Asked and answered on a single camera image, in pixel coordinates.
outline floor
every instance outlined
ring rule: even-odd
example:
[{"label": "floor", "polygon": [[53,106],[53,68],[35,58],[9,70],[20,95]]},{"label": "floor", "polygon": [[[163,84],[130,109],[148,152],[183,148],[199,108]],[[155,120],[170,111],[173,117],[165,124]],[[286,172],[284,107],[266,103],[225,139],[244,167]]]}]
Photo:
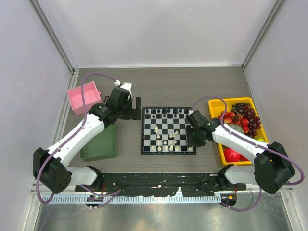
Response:
[{"label": "floor", "polygon": [[[237,208],[251,206],[255,193],[238,194]],[[253,210],[236,212],[219,204],[108,205],[81,211],[85,205],[43,205],[35,231],[291,231],[279,193],[264,193]]]},{"label": "floor", "polygon": [[[76,86],[89,73],[109,74],[123,82],[132,83],[132,96],[142,97],[142,107],[192,106],[206,95],[222,98],[249,97],[250,91],[240,67],[173,67],[173,68],[87,68],[81,69]],[[95,81],[101,98],[110,95],[114,84],[102,76]],[[208,116],[207,101],[196,109]],[[70,109],[64,135],[81,120]],[[92,165],[104,172],[217,172],[223,166],[215,143],[197,148],[195,156],[141,156],[141,121],[117,121],[118,157],[84,162],[77,154],[71,167]]]}]

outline pink container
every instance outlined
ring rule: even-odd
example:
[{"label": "pink container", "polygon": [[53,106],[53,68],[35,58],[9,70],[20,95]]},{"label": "pink container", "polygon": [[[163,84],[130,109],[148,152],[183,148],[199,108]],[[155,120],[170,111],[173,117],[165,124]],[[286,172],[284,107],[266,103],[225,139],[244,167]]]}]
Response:
[{"label": "pink container", "polygon": [[[96,103],[102,103],[100,92],[97,90],[94,81],[83,85],[85,102],[87,111]],[[81,115],[84,113],[82,99],[81,99],[81,86],[70,89],[67,91],[69,101],[75,114]]]}]

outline wall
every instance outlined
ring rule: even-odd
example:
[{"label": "wall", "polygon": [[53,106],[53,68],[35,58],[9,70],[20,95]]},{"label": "wall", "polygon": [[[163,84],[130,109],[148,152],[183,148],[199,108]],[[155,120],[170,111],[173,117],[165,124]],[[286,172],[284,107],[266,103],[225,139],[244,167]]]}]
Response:
[{"label": "wall", "polygon": [[[258,112],[270,141],[284,145],[307,172],[308,2],[286,1],[247,67]],[[308,180],[295,186],[308,219]]]},{"label": "wall", "polygon": [[32,156],[53,139],[70,73],[26,0],[0,3],[0,224],[22,230]]},{"label": "wall", "polygon": [[242,64],[275,0],[39,0],[79,67]]}]

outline green tray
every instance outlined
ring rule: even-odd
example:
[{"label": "green tray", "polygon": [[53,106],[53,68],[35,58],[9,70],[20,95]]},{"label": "green tray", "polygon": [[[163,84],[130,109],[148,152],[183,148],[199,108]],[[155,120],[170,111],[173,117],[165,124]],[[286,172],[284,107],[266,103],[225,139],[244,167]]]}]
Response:
[{"label": "green tray", "polygon": [[95,161],[117,157],[116,125],[109,125],[106,130],[94,136],[81,150],[80,158]]}]

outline wooden table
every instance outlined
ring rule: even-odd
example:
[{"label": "wooden table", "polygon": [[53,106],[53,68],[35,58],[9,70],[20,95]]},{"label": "wooden table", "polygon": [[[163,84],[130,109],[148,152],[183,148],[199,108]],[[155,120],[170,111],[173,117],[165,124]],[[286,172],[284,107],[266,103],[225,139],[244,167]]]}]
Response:
[{"label": "wooden table", "polygon": [[[250,97],[244,73],[240,67],[172,67],[172,68],[87,68],[81,69],[77,85],[92,72],[112,75],[123,82],[132,83],[132,94],[142,97],[142,107],[192,106],[206,95],[222,98]],[[90,77],[95,81],[101,98],[110,95],[114,84],[102,76]],[[207,118],[207,101],[196,109]],[[81,120],[70,110],[64,128],[66,135]],[[104,172],[217,172],[223,166],[215,143],[208,142],[197,148],[197,155],[141,156],[141,120],[118,120],[118,157],[107,160],[84,162],[77,154],[70,166],[91,165]]]}]

